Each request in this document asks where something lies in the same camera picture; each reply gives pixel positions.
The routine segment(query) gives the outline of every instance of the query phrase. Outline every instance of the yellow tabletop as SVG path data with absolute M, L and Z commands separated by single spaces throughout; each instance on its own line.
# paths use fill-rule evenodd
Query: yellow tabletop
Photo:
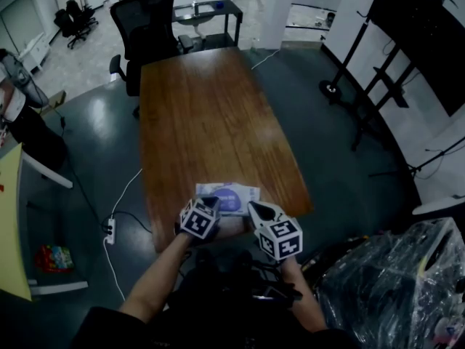
M 17 224 L 17 191 L 21 153 L 19 144 L 0 160 L 0 289 L 31 300 L 21 255 Z

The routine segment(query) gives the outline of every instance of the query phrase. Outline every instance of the white cable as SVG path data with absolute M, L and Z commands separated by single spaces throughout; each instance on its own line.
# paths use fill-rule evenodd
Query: white cable
M 113 277 L 115 277 L 115 283 L 116 283 L 116 286 L 118 287 L 118 291 L 121 294 L 123 301 L 126 301 L 126 299 L 124 298 L 123 292 L 121 291 L 121 288 L 119 288 L 118 279 L 116 278 L 115 269 L 113 269 L 113 265 L 111 265 L 110 256 L 108 256 L 107 247 L 105 246 L 106 240 L 107 240 L 106 238 L 103 239 L 103 249 L 105 250 L 105 253 L 107 255 L 107 260 L 108 260 L 108 263 L 110 264 L 111 271 L 113 272 Z
M 140 172 L 142 172 L 142 168 L 140 169 L 140 171 L 138 171 L 138 173 L 132 178 L 131 181 L 128 182 L 128 184 L 126 185 L 126 187 L 124 188 L 124 191 L 123 193 L 121 194 L 121 196 L 119 197 L 118 201 L 116 202 L 115 206 L 113 207 L 113 211 L 111 211 L 111 218 L 113 218 L 113 213 L 115 213 L 115 209 L 116 209 L 116 206 L 118 206 L 118 203 L 121 201 L 121 199 L 123 198 L 126 190 L 128 190 L 128 187 L 129 185 L 131 185 L 131 182 L 134 181 L 136 179 L 137 176 L 140 175 Z
M 263 61 L 261 62 L 258 62 L 253 68 L 252 70 L 254 70 L 255 68 L 259 67 L 262 63 L 264 63 L 268 58 L 271 58 L 272 56 L 274 56 L 276 53 L 278 53 L 281 49 L 278 49 L 276 52 L 274 52 L 272 55 L 269 55 L 268 57 L 266 57 Z

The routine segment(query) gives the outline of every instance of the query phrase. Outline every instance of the green floor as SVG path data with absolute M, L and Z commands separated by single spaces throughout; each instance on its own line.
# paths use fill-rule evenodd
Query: green floor
M 266 52 L 246 52 L 251 66 Z M 357 153 L 350 150 L 355 123 L 347 112 L 330 106 L 318 82 L 332 79 L 335 65 L 320 51 L 284 49 L 254 70 L 285 132 L 307 184 L 315 211 L 299 218 L 304 230 L 304 254 L 348 236 L 372 234 L 396 224 L 411 210 L 412 185 L 398 177 L 368 178 L 372 172 L 403 164 L 391 151 L 364 137 Z M 342 82 L 344 96 L 354 91 Z M 139 122 L 132 116 L 138 100 L 126 96 L 125 84 L 115 81 L 60 107 L 66 117 L 65 142 L 82 185 L 103 219 L 130 178 L 140 169 Z M 53 113 L 45 117 L 60 132 Z M 60 173 L 75 182 L 69 164 Z M 1 334 L 19 347 L 66 348 L 91 306 L 118 308 L 121 297 L 102 249 L 103 234 L 75 184 L 73 190 L 57 187 L 34 172 L 25 171 L 21 186 L 31 249 L 40 244 L 66 244 L 76 264 L 72 278 L 84 278 L 89 288 L 24 302 L 0 292 Z M 148 224 L 138 177 L 119 207 Z M 130 217 L 117 217 L 115 246 L 109 249 L 124 294 L 154 261 L 151 235 Z M 253 249 L 254 236 L 246 235 L 210 246 L 213 253 Z

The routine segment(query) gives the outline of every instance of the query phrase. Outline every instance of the plastic-wrapped object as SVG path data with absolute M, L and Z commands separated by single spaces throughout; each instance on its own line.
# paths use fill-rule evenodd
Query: plastic-wrapped object
M 328 325 L 362 348 L 433 348 L 443 317 L 461 316 L 465 245 L 450 218 L 374 236 L 324 276 L 318 298 Z

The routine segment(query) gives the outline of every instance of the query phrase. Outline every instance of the white and purple package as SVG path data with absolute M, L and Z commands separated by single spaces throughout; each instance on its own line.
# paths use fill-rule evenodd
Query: white and purple package
M 221 216 L 248 216 L 247 204 L 260 200 L 260 189 L 243 186 L 235 182 L 198 183 L 195 186 L 197 195 L 214 195 L 219 197 L 219 213 Z

